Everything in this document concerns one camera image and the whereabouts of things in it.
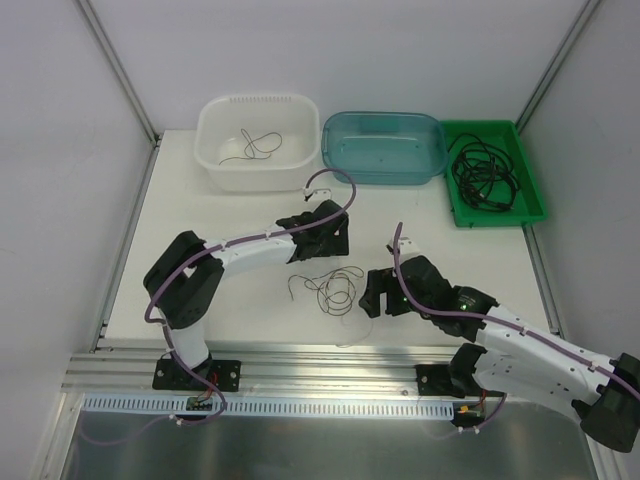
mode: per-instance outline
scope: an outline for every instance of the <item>transparent blue tub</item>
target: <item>transparent blue tub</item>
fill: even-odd
[[[422,185],[443,173],[449,161],[440,122],[417,113],[384,112],[333,115],[324,124],[322,158],[356,183],[374,185]]]

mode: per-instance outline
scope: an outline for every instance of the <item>black mounting bracket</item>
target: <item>black mounting bracket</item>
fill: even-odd
[[[418,395],[421,397],[465,398],[466,396],[482,396],[482,388],[477,385],[475,387],[467,386],[465,390],[460,385],[456,385],[456,382],[452,382],[448,364],[416,365],[415,369]],[[502,392],[487,392],[487,397],[502,397],[503,395]]]
[[[241,366],[242,363],[238,360],[209,358],[194,371],[208,379],[222,392],[237,392],[240,388]],[[158,360],[151,387],[154,390],[206,390],[201,382],[185,372],[171,357]]]

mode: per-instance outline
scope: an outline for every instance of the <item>white backdrop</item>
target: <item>white backdrop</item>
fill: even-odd
[[[150,144],[73,2],[0,13],[0,478],[28,478]]]
[[[211,99],[516,120],[583,0],[94,0],[155,128]]]
[[[536,227],[571,340],[640,357],[640,3],[604,2],[524,132]],[[625,456],[638,478],[640,448]]]

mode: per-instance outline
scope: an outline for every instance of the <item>green plastic tray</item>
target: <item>green plastic tray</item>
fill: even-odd
[[[483,141],[509,153],[513,158],[514,174],[521,186],[513,209],[508,212],[483,212],[465,204],[460,198],[458,187],[451,175],[451,164],[464,145],[461,140],[449,153],[450,162],[445,173],[456,226],[469,228],[525,226],[547,218],[547,210],[540,190],[513,122],[509,120],[445,120],[442,126],[446,132],[447,147],[461,133],[473,133]],[[509,189],[506,185],[502,192],[505,201],[508,200]],[[494,198],[499,200],[500,193],[500,189],[496,189]]]

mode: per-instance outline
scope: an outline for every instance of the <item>tangled cable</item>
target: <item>tangled cable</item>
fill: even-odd
[[[221,160],[218,165],[222,165],[227,160],[267,160],[268,158],[271,158],[271,154],[273,152],[275,152],[282,146],[282,135],[280,135],[278,132],[269,132],[256,139],[252,139],[251,135],[249,135],[249,132],[247,132],[244,128],[240,129],[240,133],[242,134],[244,139],[247,141],[247,146],[244,147],[244,157],[227,157],[224,160]],[[256,142],[264,140],[272,135],[277,136],[279,139],[279,143],[277,146],[269,150],[262,150],[258,148],[258,146],[256,145]],[[263,153],[266,155],[266,157],[259,157],[256,152]]]
[[[303,285],[308,290],[316,292],[316,298],[320,310],[334,317],[342,317],[349,313],[353,308],[356,300],[356,286],[351,279],[364,278],[364,270],[360,267],[350,265],[347,267],[336,268],[330,272],[320,275],[319,277],[309,278],[304,275],[291,275],[287,281],[289,287],[289,295],[293,298],[293,290],[291,289],[291,281],[294,278],[304,280]]]
[[[463,137],[471,137],[474,141],[463,145],[451,164],[451,174],[460,198],[475,210],[510,211],[520,191],[520,182],[513,173],[513,159],[501,148],[482,141],[472,133],[458,135],[449,152]],[[504,185],[509,190],[507,198]]]

